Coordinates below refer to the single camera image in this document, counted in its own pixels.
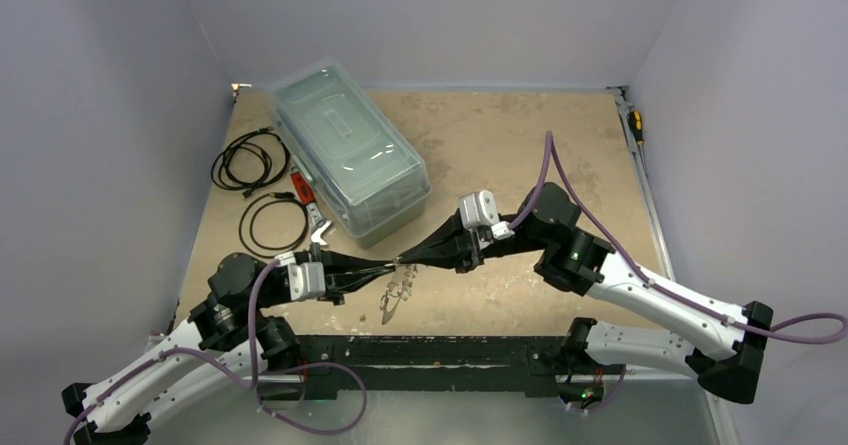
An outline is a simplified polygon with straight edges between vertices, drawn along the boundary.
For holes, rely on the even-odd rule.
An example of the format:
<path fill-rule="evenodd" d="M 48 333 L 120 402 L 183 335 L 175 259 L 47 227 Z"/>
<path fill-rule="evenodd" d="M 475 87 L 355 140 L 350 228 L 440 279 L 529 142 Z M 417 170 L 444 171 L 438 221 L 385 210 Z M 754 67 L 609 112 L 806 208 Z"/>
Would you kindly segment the metal key organizer plate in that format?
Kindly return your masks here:
<path fill-rule="evenodd" d="M 416 264 L 397 265 L 395 272 L 380 298 L 381 324 L 387 325 L 394 317 L 398 306 L 412 296 L 412 288 L 418 275 Z"/>

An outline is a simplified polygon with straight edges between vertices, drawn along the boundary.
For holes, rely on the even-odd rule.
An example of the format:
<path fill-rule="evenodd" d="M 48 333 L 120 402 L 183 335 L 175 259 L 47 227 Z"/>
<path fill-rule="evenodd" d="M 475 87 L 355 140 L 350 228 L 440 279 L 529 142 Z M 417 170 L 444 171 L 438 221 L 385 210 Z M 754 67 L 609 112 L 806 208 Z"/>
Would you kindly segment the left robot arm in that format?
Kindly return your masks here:
<path fill-rule="evenodd" d="M 144 444 L 155 426 L 228 384 L 258 392 L 262 377 L 289 375 L 306 382 L 328 359 L 310 361 L 277 305 L 327 301 L 391 274 L 396 262 L 326 251 L 284 252 L 267 261 L 234 253 L 208 281 L 210 293 L 140 358 L 96 383 L 73 383 L 62 392 L 73 422 L 66 444 Z"/>

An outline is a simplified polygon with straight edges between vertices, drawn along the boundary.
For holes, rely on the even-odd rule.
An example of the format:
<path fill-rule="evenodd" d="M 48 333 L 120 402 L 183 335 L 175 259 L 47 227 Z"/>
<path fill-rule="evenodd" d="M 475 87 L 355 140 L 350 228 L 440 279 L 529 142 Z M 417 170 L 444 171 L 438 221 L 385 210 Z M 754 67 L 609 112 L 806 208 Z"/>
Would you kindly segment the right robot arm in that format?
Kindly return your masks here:
<path fill-rule="evenodd" d="M 578 225 L 580 208 L 560 186 L 546 182 L 511 216 L 497 212 L 487 190 L 462 197 L 457 211 L 419 244 L 402 252 L 400 264 L 467 273 L 485 260 L 537 251 L 533 270 L 554 289 L 604 301 L 633 312 L 654 328 L 616 326 L 578 317 L 553 353 L 569 373 L 636 365 L 694 379 L 724 400 L 753 403 L 773 311 L 760 302 L 735 305 L 689 290 L 642 268 L 607 240 Z"/>

